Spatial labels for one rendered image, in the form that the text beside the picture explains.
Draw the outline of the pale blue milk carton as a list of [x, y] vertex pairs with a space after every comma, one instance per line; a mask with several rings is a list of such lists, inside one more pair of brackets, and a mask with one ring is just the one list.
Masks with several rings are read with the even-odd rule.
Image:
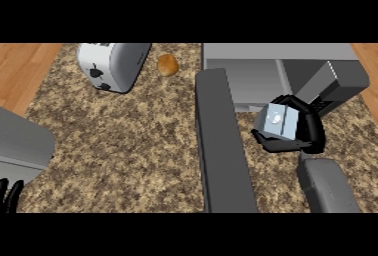
[[287, 105], [269, 103], [257, 114], [254, 129], [266, 138], [294, 140], [300, 111]]

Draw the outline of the brown potato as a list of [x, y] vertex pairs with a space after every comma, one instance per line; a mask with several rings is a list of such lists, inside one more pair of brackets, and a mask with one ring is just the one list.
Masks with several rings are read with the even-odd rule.
[[175, 75], [179, 71], [179, 62], [172, 54], [164, 54], [159, 58], [157, 68], [160, 74], [166, 77]]

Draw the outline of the grey appliance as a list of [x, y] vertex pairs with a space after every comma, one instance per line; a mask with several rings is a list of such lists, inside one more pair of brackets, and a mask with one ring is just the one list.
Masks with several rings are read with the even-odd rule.
[[29, 183], [48, 168], [55, 152], [52, 132], [0, 107], [0, 179]]

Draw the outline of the silver toaster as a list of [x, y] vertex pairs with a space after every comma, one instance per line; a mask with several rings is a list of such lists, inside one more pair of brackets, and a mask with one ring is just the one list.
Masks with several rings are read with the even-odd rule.
[[144, 67], [151, 43], [82, 43], [80, 68], [96, 89], [129, 93]]

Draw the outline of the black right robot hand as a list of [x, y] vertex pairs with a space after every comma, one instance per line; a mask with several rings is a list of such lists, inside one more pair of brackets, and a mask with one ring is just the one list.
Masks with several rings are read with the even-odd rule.
[[263, 145], [263, 149], [269, 153], [303, 151], [308, 154], [319, 154], [325, 149], [325, 129], [319, 114], [315, 108], [294, 95], [281, 95], [274, 104], [287, 105], [300, 111], [297, 122], [297, 133], [294, 140], [281, 140], [278, 138], [266, 138], [260, 132], [253, 129], [252, 133], [257, 142]]

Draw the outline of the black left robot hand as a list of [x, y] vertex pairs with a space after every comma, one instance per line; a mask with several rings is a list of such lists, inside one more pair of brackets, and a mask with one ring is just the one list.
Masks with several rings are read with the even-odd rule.
[[15, 213], [18, 208], [20, 195], [24, 189], [24, 181], [18, 180], [12, 186], [11, 192], [6, 192], [9, 180], [0, 179], [0, 213]]

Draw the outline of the grey microwave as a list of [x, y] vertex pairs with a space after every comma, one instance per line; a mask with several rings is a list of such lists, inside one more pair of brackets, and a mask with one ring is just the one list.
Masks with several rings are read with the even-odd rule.
[[226, 70], [238, 112], [257, 112], [291, 94], [327, 115], [368, 87], [348, 43], [206, 43], [203, 67]]

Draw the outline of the dark grey microwave door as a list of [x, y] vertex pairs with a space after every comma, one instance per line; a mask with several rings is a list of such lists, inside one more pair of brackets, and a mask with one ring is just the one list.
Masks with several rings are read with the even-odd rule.
[[207, 213], [257, 213], [257, 202], [223, 69], [195, 77], [195, 112]]

